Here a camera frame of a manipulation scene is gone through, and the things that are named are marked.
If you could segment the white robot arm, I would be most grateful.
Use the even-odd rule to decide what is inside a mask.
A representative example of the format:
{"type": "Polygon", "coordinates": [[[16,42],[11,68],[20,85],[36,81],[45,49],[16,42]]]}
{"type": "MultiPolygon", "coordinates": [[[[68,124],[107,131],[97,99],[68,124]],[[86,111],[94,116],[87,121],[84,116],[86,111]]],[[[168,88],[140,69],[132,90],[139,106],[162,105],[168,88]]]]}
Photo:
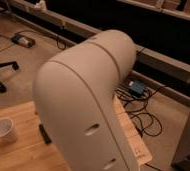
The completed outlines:
{"type": "Polygon", "coordinates": [[[72,171],[140,171],[114,108],[116,88],[135,61],[131,37],[106,30],[39,69],[36,112],[72,171]]]}

